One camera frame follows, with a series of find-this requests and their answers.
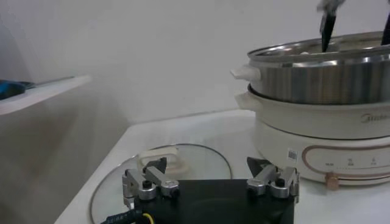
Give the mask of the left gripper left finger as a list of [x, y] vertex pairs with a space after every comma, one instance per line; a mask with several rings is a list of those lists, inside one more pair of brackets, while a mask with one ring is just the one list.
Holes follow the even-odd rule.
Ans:
[[176, 199], [180, 196], [180, 184], [168, 177], [167, 158], [149, 161], [141, 170], [126, 169], [122, 175], [122, 194], [124, 205], [135, 207], [135, 200], [152, 201], [157, 195]]

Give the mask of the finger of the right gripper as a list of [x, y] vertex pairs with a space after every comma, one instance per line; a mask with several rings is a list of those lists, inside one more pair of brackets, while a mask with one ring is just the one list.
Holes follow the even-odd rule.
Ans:
[[388, 45], [390, 43], [390, 13], [388, 14], [385, 28], [383, 29], [383, 35], [381, 39], [381, 45]]
[[337, 9], [345, 3], [345, 0], [321, 0], [316, 10], [322, 12], [320, 25], [321, 49], [326, 52], [336, 22]]

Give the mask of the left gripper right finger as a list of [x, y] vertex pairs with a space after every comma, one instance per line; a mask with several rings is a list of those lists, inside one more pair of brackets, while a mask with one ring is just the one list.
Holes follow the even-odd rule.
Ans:
[[299, 202], [300, 173], [295, 167], [279, 169], [266, 159], [247, 157], [247, 165], [252, 178], [246, 181], [247, 192], [251, 197], [264, 196], [267, 193], [277, 199], [292, 197]]

